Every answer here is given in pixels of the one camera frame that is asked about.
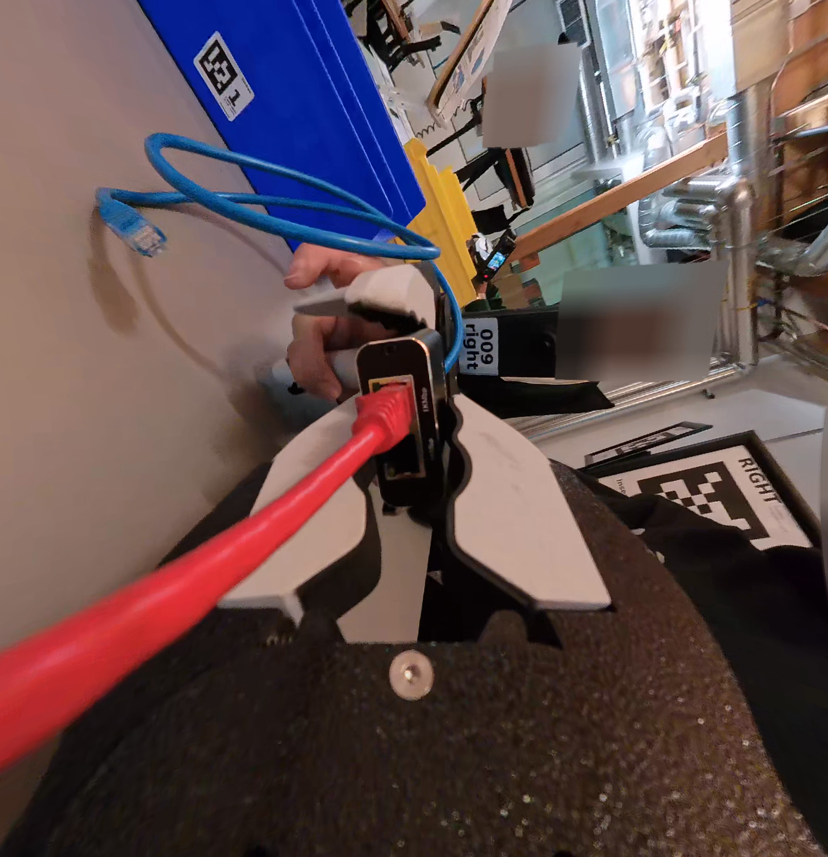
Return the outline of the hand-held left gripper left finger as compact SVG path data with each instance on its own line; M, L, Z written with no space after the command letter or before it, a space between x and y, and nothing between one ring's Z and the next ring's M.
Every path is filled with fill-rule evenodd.
M280 498L338 451L352 437L355 418L355 401L348 400L296 435L273 460L251 513ZM300 621L303 605L298 587L359 546L367 532L370 510L368 482L350 477L294 536L226 594L218 607L274 607Z

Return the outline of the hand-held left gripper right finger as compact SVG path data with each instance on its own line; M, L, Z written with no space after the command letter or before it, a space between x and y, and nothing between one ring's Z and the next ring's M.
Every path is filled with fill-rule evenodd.
M452 450L463 465L447 509L455 553L534 609L609 607L611 595L548 457L461 393L452 412Z

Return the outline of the black network adapter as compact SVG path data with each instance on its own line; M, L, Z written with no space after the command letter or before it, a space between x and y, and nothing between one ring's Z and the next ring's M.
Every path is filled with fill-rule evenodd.
M405 437L376 456L376 478L385 512L405 512L430 527L444 508L446 465L441 418L447 404L444 343L432 329L365 344L355 356L360 392L402 386L412 419Z

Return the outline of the grey desk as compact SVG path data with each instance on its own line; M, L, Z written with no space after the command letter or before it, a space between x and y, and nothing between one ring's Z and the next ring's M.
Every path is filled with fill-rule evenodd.
M148 258L100 187L164 187L164 132L220 144L138 2L0 2L0 774L261 562L235 535L154 567L276 427L282 239L196 205Z

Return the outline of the person's right hand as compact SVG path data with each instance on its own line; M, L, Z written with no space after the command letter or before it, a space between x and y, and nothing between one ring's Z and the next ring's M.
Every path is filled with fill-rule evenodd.
M335 289L342 289L360 274L386 266L387 260L381 258L303 243L293 255L284 284L292 291L302 291L327 279ZM291 329L287 360L293 379L307 393L331 402L347 398L350 393L335 374L329 354L396 334L359 317L296 315Z

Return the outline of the small black-framed marker board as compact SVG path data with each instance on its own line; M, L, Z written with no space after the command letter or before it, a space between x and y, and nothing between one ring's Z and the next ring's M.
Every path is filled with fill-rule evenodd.
M712 428L708 423L683 421L664 428L639 435L627 441L604 447L596 452L585 455L582 470L594 470L598 467L612 464L624 459L644 457L651 450L682 438L700 434Z

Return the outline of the yellow plastic bin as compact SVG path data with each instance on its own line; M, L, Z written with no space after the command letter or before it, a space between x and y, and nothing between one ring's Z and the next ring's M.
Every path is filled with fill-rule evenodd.
M431 164L426 146L417 138L404 148L426 200L425 208L411 221L409 229L441 250L436 264L465 308L477 300L473 284L476 268L467 248L468 240L477 233L472 210L450 167L439 170Z

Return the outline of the wooden beam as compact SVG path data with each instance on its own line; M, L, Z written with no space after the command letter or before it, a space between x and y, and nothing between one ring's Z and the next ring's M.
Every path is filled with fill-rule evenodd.
M713 135L638 177L621 183L524 234L516 241L508 261L516 263L537 257L541 251L621 211L635 201L723 163L728 149L726 132Z

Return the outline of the large black-framed marker board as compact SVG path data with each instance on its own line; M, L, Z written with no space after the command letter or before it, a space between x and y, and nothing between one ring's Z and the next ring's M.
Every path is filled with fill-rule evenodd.
M654 495L740 530L757 549L821 546L813 509L752 431L636 453L584 472L623 496Z

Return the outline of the instruction sheet board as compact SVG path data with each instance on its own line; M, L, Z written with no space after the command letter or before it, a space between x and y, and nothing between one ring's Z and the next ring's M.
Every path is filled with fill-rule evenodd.
M482 2L441 66L425 102L437 128L449 127L453 116L464 107L484 73L512 5L512 1Z

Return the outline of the blue plastic bin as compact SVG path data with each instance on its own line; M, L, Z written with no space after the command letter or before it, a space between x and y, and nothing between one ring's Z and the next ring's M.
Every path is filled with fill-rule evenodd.
M284 238L395 261L440 251L410 224L425 199L340 2L141 1L226 150L144 144L172 194Z

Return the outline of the silver metal rail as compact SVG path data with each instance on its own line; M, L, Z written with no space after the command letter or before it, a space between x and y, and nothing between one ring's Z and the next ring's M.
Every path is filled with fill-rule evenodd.
M711 393L717 387L741 380L751 372L752 368L738 363L714 362L708 375L700 380L661 384L636 383L620 387L608 393L612 402L612 407L609 409L568 415L515 417L508 420L508 423L528 440L537 441L554 434L566 434L593 423L639 412L665 401L696 393Z

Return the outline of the silver duct pipe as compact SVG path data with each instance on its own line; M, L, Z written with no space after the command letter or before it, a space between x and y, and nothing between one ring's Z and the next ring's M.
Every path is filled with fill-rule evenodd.
M759 355L754 303L757 226L766 196L771 83L721 103L727 157L721 167L677 180L638 204L640 240L652 250L706 250L726 264L717 331L721 358L742 374Z

